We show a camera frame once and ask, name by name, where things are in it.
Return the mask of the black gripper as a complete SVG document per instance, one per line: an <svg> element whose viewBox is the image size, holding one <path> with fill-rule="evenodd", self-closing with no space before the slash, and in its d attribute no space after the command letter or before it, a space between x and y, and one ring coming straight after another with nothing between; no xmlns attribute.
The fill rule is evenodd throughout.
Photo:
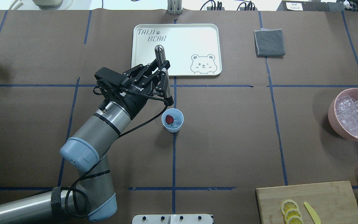
<svg viewBox="0 0 358 224"><path fill-rule="evenodd" d="M133 82L151 82L153 91L151 95L160 97L171 97L168 69L170 62L164 61L158 68L157 60L147 65L139 64L123 73L124 79L112 81L112 102L118 104L128 114L131 120L138 115L148 101L142 96L140 90Z"/></svg>

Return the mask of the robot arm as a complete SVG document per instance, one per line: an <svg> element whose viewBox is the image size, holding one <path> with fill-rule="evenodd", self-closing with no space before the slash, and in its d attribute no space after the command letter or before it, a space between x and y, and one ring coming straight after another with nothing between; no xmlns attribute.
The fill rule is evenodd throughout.
<svg viewBox="0 0 358 224"><path fill-rule="evenodd" d="M70 187L55 187L36 195L0 205L0 224L51 224L87 218L105 220L117 211L116 193L108 163L108 150L146 102L173 105L168 83L170 62L156 58L120 74L108 68L95 73L93 92L102 95L98 110L67 139L61 156L78 169Z"/></svg>

